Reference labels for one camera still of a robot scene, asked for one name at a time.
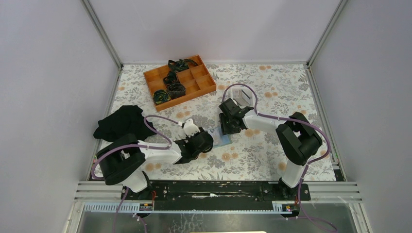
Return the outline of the green leather card holder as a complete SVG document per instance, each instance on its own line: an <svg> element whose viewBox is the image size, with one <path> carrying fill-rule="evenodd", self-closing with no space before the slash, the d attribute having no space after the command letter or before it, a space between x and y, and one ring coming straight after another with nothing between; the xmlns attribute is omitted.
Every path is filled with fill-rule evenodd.
<svg viewBox="0 0 412 233"><path fill-rule="evenodd" d="M232 143L230 136L227 134L223 134L221 127L209 129L207 130L207 132L213 138L213 148L226 146Z"/></svg>

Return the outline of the white credit card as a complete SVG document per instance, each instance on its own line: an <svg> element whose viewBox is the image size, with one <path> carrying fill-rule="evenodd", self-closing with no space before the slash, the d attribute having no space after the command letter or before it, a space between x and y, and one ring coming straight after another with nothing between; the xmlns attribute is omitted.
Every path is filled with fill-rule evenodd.
<svg viewBox="0 0 412 233"><path fill-rule="evenodd" d="M208 133L212 136L213 139L213 146L214 147L218 147L221 146L225 143L224 141L224 137L221 133L221 129L220 128L214 128L214 129L210 129L208 130Z"/></svg>

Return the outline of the white plastic card box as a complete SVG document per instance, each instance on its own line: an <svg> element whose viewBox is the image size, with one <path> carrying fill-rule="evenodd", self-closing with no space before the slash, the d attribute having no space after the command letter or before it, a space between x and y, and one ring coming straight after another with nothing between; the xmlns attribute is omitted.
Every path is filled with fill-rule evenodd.
<svg viewBox="0 0 412 233"><path fill-rule="evenodd" d="M232 91L235 90L235 89L242 89L242 91L243 91L243 100L242 101L233 99ZM234 87L232 87L230 89L230 98L238 106L240 106L241 108L246 107L246 106L253 107L255 105L255 96L254 96L253 92L249 88L244 87L244 86L234 86Z"/></svg>

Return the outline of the black cloth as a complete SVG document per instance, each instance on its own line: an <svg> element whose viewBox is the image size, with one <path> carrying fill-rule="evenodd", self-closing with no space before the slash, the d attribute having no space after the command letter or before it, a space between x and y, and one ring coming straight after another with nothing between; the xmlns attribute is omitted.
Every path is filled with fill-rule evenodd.
<svg viewBox="0 0 412 233"><path fill-rule="evenodd" d="M145 140L155 135L144 123L143 110L137 105L121 106L114 113L98 121L93 133L95 139L114 142L127 134L134 134L136 139Z"/></svg>

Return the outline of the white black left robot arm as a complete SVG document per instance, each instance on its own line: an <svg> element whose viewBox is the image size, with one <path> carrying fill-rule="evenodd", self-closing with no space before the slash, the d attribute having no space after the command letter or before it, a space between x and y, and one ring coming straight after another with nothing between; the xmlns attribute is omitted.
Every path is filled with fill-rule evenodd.
<svg viewBox="0 0 412 233"><path fill-rule="evenodd" d="M95 166L99 166L106 185L122 184L132 190L140 200L149 197L149 178L143 171L147 164L186 164L196 160L200 153L213 148L212 136L202 128L185 139L166 143L148 143L137 140L134 134L121 137L97 154Z"/></svg>

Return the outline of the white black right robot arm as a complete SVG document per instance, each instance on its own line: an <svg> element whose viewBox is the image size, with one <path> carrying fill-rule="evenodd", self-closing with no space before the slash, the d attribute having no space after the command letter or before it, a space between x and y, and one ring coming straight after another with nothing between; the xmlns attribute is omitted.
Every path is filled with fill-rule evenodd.
<svg viewBox="0 0 412 233"><path fill-rule="evenodd" d="M291 200L298 193L298 184L310 157L314 156L323 141L316 129L302 113L289 118L275 117L258 112L255 108L241 108L227 99L219 105L223 134L236 134L243 130L259 130L276 135L287 157L286 169L280 178L279 195Z"/></svg>

